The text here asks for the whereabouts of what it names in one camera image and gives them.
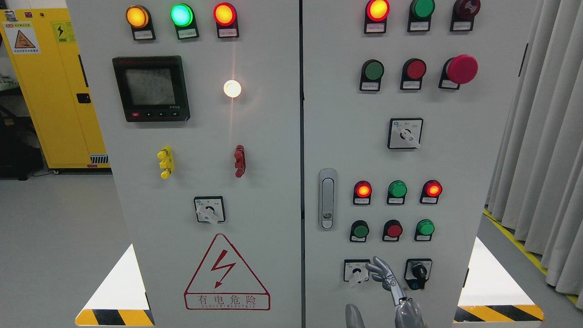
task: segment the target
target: metal robotic arm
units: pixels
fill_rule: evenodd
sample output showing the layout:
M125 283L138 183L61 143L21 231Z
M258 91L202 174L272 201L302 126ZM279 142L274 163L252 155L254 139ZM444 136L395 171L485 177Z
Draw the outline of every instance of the metal robotic arm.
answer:
M419 305L412 298L407 298L389 265L376 256L373 257L373 263L366 264L366 269L373 273L374 281L382 282L382 287L391 292L395 306L395 327L427 328ZM346 328L364 328L360 311L353 304L346 305Z

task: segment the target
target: white switch handle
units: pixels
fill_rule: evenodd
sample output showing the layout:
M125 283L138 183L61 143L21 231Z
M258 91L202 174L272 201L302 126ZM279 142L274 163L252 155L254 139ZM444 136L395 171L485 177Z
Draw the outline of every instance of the white switch handle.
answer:
M417 141L417 138L415 138L415 136L409 132L409 130L401 129L401 136L405 138L405 141L411 144L411 146L415 148L421 147L421 144Z
M200 206L196 213L201 215L202 219L210 224L217 224L219 221L219 217L215 215L215 211L211 208Z
M367 276L365 274L363 274L360 270L357 270L352 274L352 277L348 280L348 282L350 283L351 287L354 287L366 280L366 278Z

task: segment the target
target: green push button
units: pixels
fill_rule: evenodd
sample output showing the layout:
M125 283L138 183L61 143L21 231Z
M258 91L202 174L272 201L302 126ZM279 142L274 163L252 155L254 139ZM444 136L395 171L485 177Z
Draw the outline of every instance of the green push button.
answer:
M417 19L427 19L436 8L433 0L414 0L411 6L411 13Z
M385 72L385 68L379 61L371 61L364 69L364 74L369 80L378 80Z
M436 230L431 220L421 220L417 224L417 231L423 236L431 235Z
M359 225L354 229L354 236L356 238L364 238L368 235L368 227Z
M407 193L407 185L403 181L394 181L389 186L389 193L393 197L401 198Z

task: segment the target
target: warning label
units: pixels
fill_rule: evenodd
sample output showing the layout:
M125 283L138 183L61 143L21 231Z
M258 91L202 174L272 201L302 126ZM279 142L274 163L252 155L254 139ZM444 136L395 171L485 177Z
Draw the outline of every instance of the warning label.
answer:
M218 233L184 292L189 310L270 310L271 296L227 237Z
M60 22L51 22L52 30L55 32L57 43L75 43L75 31L73 31L73 24L70 20L63 20Z
M2 22L13 54L39 54L40 47L31 22Z

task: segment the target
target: white curtain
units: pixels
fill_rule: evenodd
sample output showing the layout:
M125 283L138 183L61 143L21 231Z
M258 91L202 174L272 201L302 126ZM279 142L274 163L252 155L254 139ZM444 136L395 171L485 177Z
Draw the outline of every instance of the white curtain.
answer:
M583 292L583 5L539 0L488 210L542 254L546 281ZM583 308L583 296L578 308Z

